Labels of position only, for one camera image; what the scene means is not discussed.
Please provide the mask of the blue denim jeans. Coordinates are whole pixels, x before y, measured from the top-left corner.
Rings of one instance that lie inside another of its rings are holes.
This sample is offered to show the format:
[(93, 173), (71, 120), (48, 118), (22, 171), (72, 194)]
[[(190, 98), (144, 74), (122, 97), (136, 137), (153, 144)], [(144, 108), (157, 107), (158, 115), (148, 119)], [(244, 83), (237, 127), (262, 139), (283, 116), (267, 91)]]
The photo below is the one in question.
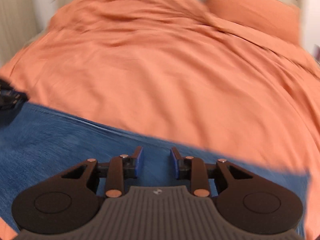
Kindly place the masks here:
[[(1, 217), (17, 227), (11, 213), (24, 190), (87, 159), (108, 163), (143, 149), (138, 178), (124, 181), (125, 194), (106, 198), (95, 217), (70, 232), (41, 235), (20, 230), (18, 239), (303, 239), (307, 175), (249, 165), (221, 154), (125, 132), (52, 109), (26, 103), (1, 113)], [(190, 192), (190, 181), (176, 179), (170, 155), (201, 158), (207, 164), (225, 159), (294, 192), (303, 204), (296, 229), (259, 235), (233, 226), (217, 211), (211, 197)]]

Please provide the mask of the orange duvet cover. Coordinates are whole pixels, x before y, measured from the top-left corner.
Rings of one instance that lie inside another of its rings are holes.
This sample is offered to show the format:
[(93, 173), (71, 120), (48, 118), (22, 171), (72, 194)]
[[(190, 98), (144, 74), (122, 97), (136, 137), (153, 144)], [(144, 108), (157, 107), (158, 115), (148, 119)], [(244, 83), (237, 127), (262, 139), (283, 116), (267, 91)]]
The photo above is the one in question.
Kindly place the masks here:
[(31, 102), (123, 130), (310, 172), (319, 235), (319, 66), (198, 0), (74, 0), (1, 68)]

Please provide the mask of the beige curtain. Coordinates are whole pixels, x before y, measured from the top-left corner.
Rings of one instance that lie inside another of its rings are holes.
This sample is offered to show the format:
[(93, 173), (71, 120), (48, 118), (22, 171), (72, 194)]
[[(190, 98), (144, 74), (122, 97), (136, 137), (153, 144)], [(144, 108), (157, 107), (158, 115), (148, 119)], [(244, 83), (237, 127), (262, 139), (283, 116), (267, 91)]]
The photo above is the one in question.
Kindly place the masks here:
[(33, 0), (1, 0), (1, 65), (40, 33)]

